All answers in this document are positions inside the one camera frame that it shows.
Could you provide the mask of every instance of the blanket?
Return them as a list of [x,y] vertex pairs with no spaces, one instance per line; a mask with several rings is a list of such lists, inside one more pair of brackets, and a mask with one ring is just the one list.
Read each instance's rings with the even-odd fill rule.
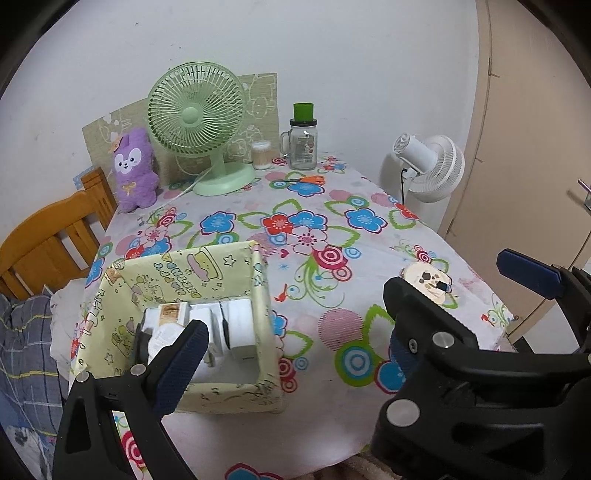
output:
[[38,480],[51,478],[62,393],[67,395],[50,356],[49,300],[14,302],[0,294],[0,425]]

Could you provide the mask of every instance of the floral tablecloth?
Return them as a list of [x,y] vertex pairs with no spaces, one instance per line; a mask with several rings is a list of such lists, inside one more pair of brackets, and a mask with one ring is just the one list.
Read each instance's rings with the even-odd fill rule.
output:
[[[368,444],[380,406],[404,381],[389,357],[394,321],[384,310],[382,289],[410,262],[431,263],[452,278],[443,308],[476,334],[481,348],[496,349],[512,319],[482,279],[397,199],[333,157],[310,174],[326,183],[284,181],[308,174],[276,159],[237,192],[190,192],[148,218],[188,183],[170,185],[154,207],[115,215],[91,267],[86,302],[117,259],[247,239],[261,244],[287,408],[281,414],[164,417],[199,478],[291,478]],[[92,326],[85,319],[77,327],[73,365],[78,349],[92,340]],[[126,348],[124,337],[113,335],[113,344]],[[136,473],[149,478],[125,416],[115,419]]]

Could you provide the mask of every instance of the fan base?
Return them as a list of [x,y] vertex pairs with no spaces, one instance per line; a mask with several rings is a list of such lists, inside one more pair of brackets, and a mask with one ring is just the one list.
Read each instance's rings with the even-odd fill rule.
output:
[[233,162],[224,164],[224,167],[226,170],[224,175],[218,177],[213,170],[210,171],[193,187],[193,191],[197,195],[206,197],[224,195],[241,189],[255,179],[252,165]]

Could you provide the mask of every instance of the green desk fan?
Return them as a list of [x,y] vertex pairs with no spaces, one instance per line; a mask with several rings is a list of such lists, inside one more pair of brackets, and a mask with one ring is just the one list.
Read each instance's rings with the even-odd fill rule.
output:
[[223,146],[240,128],[246,99],[242,83],[228,69],[206,61],[169,70],[148,96],[148,127],[164,148],[179,157],[209,155],[212,168],[193,191],[213,196],[234,192],[254,180],[251,165],[225,163]]

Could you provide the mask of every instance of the blue gripper pad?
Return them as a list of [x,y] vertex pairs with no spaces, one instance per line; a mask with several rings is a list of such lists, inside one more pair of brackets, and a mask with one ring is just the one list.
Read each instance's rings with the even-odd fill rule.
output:
[[392,336],[390,337],[390,360],[394,360],[398,364],[406,378],[410,377],[418,365],[417,356],[411,353],[408,347],[400,343],[394,335],[394,331],[392,331]]
[[505,248],[497,256],[496,267],[504,277],[516,281],[545,299],[553,300],[564,293],[557,269],[509,248]]
[[[182,337],[183,335],[177,339],[177,342],[182,340]],[[198,322],[193,334],[185,341],[158,380],[155,402],[152,408],[158,418],[174,412],[208,346],[209,333],[207,325]]]

